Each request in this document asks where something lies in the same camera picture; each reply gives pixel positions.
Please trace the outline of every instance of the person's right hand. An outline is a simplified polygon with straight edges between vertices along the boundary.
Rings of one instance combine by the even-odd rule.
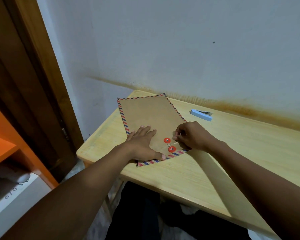
[[[179,141],[192,149],[210,152],[220,141],[206,131],[197,121],[187,122],[177,127],[172,140]]]

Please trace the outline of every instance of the door hinge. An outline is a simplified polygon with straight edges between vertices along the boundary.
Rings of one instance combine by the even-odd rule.
[[[66,140],[69,141],[69,137],[68,137],[66,130],[64,128],[62,128],[62,131],[63,131],[63,134],[64,134]]]

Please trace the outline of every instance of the striped envelope border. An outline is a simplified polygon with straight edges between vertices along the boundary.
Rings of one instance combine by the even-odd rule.
[[[127,123],[127,121],[126,121],[126,117],[124,116],[124,111],[123,111],[123,109],[122,109],[120,100],[143,99],[143,98],[160,97],[160,96],[165,96],[165,98],[168,100],[168,102],[171,104],[171,106],[174,108],[174,110],[178,113],[178,115],[179,115],[185,122],[187,122],[187,121],[184,119],[184,117],[182,117],[182,115],[179,113],[179,111],[176,109],[176,107],[172,104],[172,102],[168,99],[168,97],[166,96],[165,93],[162,93],[162,94],[160,94],[160,95],[154,95],[154,96],[146,96],[146,97],[117,98],[117,102],[118,102],[118,107],[119,107],[120,115],[121,115],[122,122],[123,122],[123,125],[124,125],[124,129],[126,130],[127,135],[130,134],[130,130],[129,130],[128,123]],[[179,156],[179,155],[181,155],[181,154],[184,154],[184,153],[186,153],[187,151],[188,151],[187,149],[183,149],[183,150],[180,150],[180,151],[171,153],[171,154],[167,155],[167,158],[166,158],[165,160],[168,160],[168,159],[170,159],[170,158],[173,158],[173,157]],[[159,162],[161,162],[161,161],[154,159],[154,160],[150,160],[150,161],[138,162],[138,163],[136,163],[136,166],[137,166],[137,167],[142,167],[142,166],[146,166],[146,165],[154,164],[154,163],[159,163]]]

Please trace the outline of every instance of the person's left hand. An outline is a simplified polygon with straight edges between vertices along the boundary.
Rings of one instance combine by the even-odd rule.
[[[149,131],[150,128],[150,125],[148,125],[147,127],[141,125],[137,132],[132,131],[128,135],[126,141],[123,143],[123,146],[131,152],[133,159],[139,161],[166,159],[166,156],[164,154],[156,152],[155,150],[149,147],[152,137],[157,132],[156,129]]]

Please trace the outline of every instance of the red paper disc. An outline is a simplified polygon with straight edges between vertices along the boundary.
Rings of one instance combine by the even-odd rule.
[[[169,148],[168,148],[168,151],[169,152],[175,152],[176,151],[176,147],[175,146],[170,146]]]
[[[170,140],[170,138],[164,138],[163,141],[164,141],[164,143],[170,143],[171,140]]]

